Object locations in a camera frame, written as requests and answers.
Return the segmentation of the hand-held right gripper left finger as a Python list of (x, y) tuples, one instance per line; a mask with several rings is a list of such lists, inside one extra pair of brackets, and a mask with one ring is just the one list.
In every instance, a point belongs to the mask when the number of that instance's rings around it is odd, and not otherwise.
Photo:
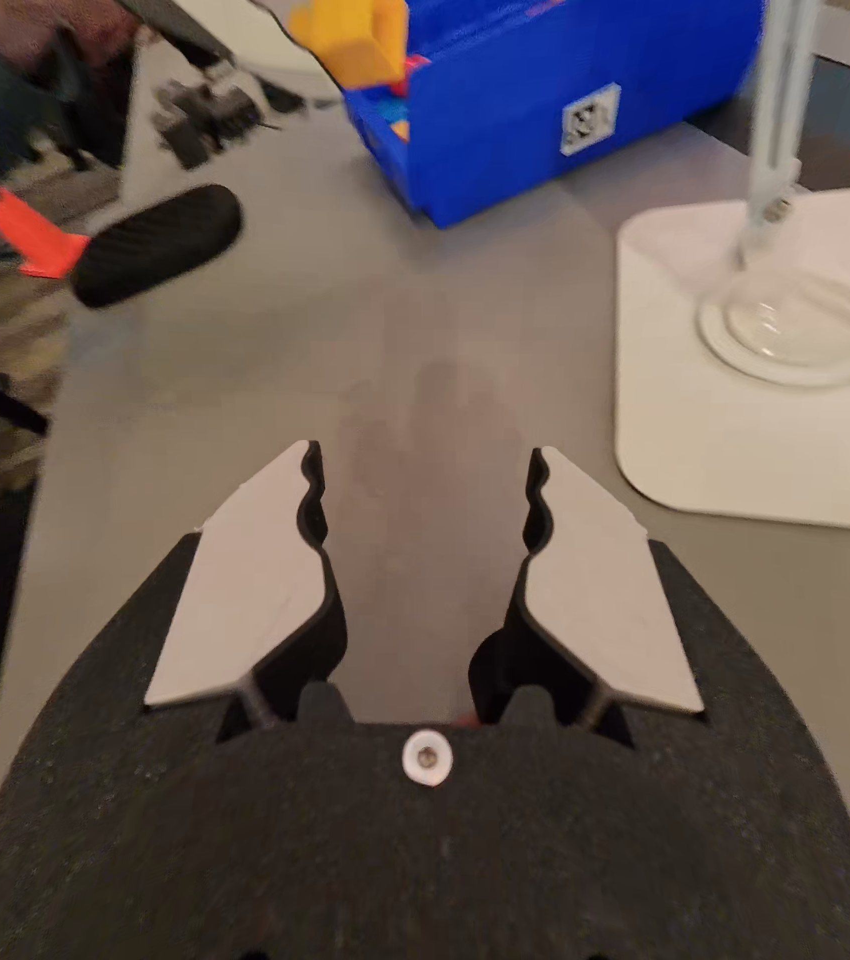
[(230, 695), (253, 724), (296, 720), (305, 688), (330, 678), (348, 645), (324, 491), (320, 444), (302, 439), (204, 522), (147, 708)]

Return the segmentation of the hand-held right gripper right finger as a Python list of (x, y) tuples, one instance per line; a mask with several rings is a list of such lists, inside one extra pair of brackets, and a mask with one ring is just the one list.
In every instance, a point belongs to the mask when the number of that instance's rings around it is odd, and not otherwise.
[(521, 654), (559, 719), (587, 729), (609, 709), (705, 714), (646, 528), (554, 446), (532, 451), (514, 601), (534, 638)]

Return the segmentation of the grey desk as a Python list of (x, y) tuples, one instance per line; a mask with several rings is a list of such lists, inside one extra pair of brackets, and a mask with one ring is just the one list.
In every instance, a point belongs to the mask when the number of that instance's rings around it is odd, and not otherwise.
[(362, 720), (464, 714), (524, 550), (530, 450), (559, 448), (667, 543), (761, 654), (850, 806), (850, 530), (663, 508), (613, 444), (616, 234), (743, 196), (743, 154), (681, 125), (451, 230), (412, 221), (339, 110), (184, 174), (149, 129), (143, 50), (121, 208), (233, 189), (239, 245), (103, 313), (70, 312), (0, 676), (0, 786), (74, 660), (181, 534), (318, 440), (346, 610), (335, 679)]

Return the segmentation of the yellow toy building block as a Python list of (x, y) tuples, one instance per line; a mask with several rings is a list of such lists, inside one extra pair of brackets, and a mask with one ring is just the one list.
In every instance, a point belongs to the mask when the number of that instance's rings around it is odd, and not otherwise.
[(405, 1), (309, 1), (287, 18), (291, 37), (345, 90), (368, 90), (406, 78)]

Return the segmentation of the blue plastic bin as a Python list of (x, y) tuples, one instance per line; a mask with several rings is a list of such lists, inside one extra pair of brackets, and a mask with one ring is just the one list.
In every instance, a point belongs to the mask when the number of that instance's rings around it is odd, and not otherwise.
[(407, 144), (349, 120), (407, 209), (438, 228), (730, 99), (759, 1), (409, 2)]

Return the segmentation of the pile of coloured toy blocks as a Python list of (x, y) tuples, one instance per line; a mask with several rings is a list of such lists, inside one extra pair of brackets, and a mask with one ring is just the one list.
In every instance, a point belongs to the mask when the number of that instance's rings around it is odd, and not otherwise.
[(428, 66), (431, 59), (423, 54), (408, 54), (404, 63), (404, 74), (396, 81), (384, 86), (360, 88), (347, 91), (345, 101), (348, 107), (371, 108), (399, 140), (405, 144), (410, 139), (408, 114), (409, 82), (413, 74)]

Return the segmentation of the black charger blocks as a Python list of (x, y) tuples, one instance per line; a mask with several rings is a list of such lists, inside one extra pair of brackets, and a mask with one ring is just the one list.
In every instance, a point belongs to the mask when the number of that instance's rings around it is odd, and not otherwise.
[(151, 125), (161, 149), (191, 172), (267, 126), (259, 105), (240, 87), (216, 92), (208, 83), (169, 80), (153, 91)]

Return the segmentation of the white document stand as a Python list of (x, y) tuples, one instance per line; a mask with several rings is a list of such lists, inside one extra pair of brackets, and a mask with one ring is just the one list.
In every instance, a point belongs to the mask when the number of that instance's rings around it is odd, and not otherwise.
[(672, 509), (850, 529), (850, 187), (798, 188), (822, 7), (768, 3), (747, 199), (618, 233), (615, 454)]

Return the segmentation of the black ribbed wrist rest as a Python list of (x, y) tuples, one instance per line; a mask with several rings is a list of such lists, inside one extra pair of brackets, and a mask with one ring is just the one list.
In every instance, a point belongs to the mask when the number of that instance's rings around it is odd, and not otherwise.
[(141, 209), (95, 234), (71, 269), (71, 293), (103, 309), (171, 282), (223, 255), (243, 229), (239, 197), (204, 184)]

